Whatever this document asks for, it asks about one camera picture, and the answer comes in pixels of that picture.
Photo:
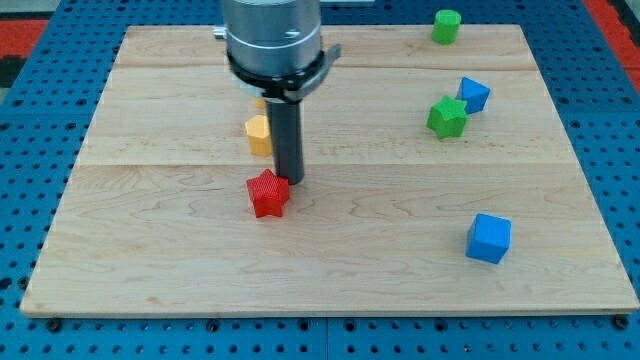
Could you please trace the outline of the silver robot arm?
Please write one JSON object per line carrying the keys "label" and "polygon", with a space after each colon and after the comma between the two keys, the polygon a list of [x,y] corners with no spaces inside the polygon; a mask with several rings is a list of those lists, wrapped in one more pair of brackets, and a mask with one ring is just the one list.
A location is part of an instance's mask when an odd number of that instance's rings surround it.
{"label": "silver robot arm", "polygon": [[272,103],[297,104],[315,91],[341,56],[323,47],[319,0],[222,0],[232,74],[241,87]]}

